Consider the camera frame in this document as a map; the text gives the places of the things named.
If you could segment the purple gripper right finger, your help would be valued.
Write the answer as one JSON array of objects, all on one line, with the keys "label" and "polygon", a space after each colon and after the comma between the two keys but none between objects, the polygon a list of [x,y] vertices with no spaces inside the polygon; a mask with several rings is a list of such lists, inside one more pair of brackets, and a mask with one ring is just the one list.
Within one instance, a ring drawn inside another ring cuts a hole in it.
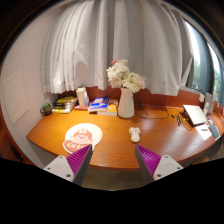
[{"label": "purple gripper right finger", "polygon": [[146,184],[182,169],[182,166],[169,155],[160,156],[140,145],[135,146],[135,156]]}]

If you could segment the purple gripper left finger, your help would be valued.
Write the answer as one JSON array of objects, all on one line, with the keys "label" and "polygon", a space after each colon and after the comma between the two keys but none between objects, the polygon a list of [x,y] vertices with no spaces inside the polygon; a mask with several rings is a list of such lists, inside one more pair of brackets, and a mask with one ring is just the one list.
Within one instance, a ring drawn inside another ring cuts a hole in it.
[{"label": "purple gripper left finger", "polygon": [[81,186],[92,154],[92,145],[87,145],[67,157],[56,157],[44,170]]}]

